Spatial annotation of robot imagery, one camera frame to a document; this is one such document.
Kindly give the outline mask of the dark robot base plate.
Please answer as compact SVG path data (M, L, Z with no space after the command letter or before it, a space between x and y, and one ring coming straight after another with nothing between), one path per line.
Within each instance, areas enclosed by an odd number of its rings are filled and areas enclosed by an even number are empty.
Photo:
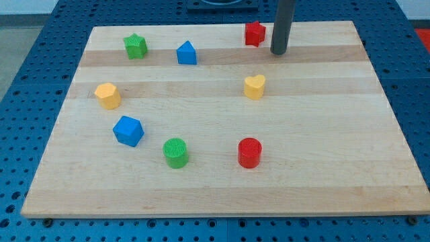
M219 10L256 10L260 0L187 0L187 10L196 11L219 11Z

